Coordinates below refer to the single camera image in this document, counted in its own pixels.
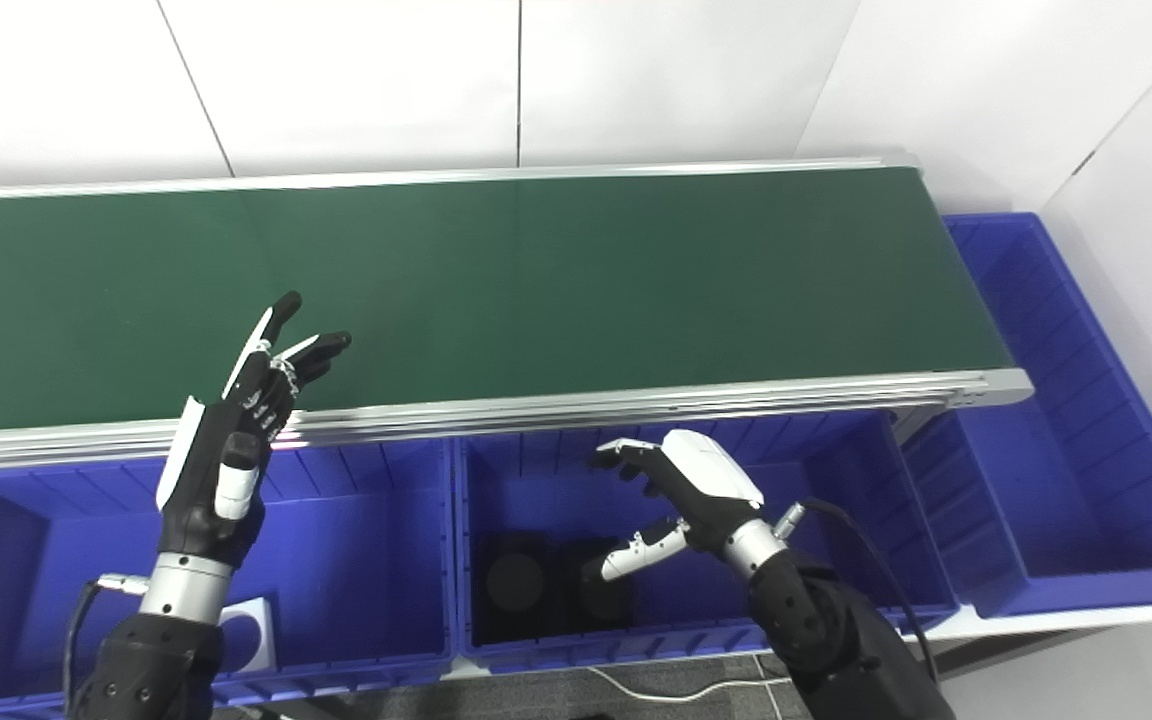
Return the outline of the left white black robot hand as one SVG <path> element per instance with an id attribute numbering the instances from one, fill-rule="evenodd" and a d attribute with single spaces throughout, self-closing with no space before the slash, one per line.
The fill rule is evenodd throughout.
<path id="1" fill-rule="evenodd" d="M 301 293 L 287 291 L 265 310 L 217 400 L 187 397 L 156 488 L 160 553 L 238 568 L 251 551 L 264 521 L 259 487 L 273 442 L 300 392 L 328 373 L 353 342 L 340 331 L 275 353 L 285 323 L 301 305 Z"/>

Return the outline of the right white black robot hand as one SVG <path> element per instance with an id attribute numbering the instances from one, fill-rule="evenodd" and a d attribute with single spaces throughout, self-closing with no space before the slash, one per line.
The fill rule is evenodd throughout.
<path id="1" fill-rule="evenodd" d="M 764 497 L 753 479 L 713 438 L 672 429 L 660 444 L 617 438 L 594 448 L 593 468 L 617 468 L 622 480 L 646 478 L 645 495 L 664 497 L 676 515 L 655 520 L 612 550 L 588 562 L 588 578 L 613 582 L 664 562 L 685 548 L 721 555 L 727 539 L 759 520 Z"/>

